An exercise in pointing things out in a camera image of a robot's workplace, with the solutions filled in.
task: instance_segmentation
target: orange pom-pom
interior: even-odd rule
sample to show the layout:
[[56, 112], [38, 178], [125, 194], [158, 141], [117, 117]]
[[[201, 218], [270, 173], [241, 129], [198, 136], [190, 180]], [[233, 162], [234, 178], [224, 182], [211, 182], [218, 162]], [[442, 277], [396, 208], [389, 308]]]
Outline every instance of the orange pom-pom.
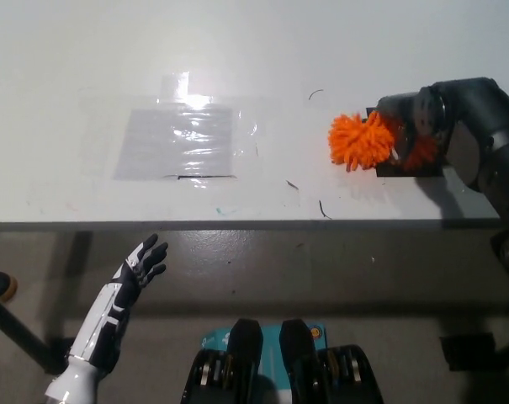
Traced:
[[384, 162], [390, 157], [394, 144], [395, 137], [376, 111], [365, 123], [359, 114], [351, 118], [341, 115], [335, 118], [329, 131], [332, 162], [346, 163], [348, 171], [358, 166], [372, 168]]
[[421, 168], [426, 163], [432, 163], [437, 158], [437, 143], [432, 137], [417, 136], [410, 155], [402, 163], [406, 171]]

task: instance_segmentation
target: prosthetic hand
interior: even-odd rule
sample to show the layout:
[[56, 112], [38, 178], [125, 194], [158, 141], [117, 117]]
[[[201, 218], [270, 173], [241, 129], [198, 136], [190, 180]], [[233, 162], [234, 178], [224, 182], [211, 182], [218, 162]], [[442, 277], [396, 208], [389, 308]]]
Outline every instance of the prosthetic hand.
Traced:
[[97, 402], [99, 381], [118, 362], [130, 308], [141, 290], [166, 269], [161, 262], [167, 256], [168, 245], [153, 248], [157, 238], [153, 234], [140, 244], [99, 292], [69, 351], [67, 369], [46, 391], [47, 404]]

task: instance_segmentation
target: teal box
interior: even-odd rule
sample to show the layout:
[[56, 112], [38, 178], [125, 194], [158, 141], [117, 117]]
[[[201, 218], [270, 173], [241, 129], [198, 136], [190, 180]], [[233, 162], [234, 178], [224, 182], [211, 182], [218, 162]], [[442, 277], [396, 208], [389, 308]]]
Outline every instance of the teal box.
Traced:
[[[316, 349], [327, 347], [326, 331], [322, 324], [307, 324], [314, 338]], [[280, 352], [280, 325], [262, 327], [263, 349], [262, 360], [258, 370], [257, 390], [254, 391], [254, 402], [257, 404], [291, 404], [289, 379], [284, 368]], [[202, 348], [226, 351], [230, 328], [219, 328], [202, 339]]]

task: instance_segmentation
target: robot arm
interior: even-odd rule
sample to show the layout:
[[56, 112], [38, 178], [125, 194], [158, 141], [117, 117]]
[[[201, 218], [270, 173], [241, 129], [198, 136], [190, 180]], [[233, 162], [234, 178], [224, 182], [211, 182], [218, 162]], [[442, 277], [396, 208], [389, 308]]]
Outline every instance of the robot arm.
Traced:
[[462, 181], [490, 201], [507, 226], [492, 246], [509, 272], [509, 96], [494, 80], [470, 78], [383, 97], [376, 109], [400, 126], [398, 158], [418, 136], [432, 136]]
[[141, 243], [99, 292], [69, 351], [67, 369], [46, 391], [48, 403], [96, 402], [98, 382], [118, 362], [130, 308], [141, 290], [166, 269], [160, 262], [167, 256], [168, 245], [163, 243], [151, 250], [157, 238], [153, 234]]

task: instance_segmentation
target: metal pole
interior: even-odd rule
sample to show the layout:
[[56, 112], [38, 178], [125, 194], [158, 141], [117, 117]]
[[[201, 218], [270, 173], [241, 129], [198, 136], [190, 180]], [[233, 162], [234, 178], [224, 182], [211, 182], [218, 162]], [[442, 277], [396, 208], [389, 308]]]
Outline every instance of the metal pole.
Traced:
[[33, 334], [1, 301], [0, 330], [37, 362], [47, 374], [58, 375], [66, 368], [63, 356], [55, 354], [49, 345]]

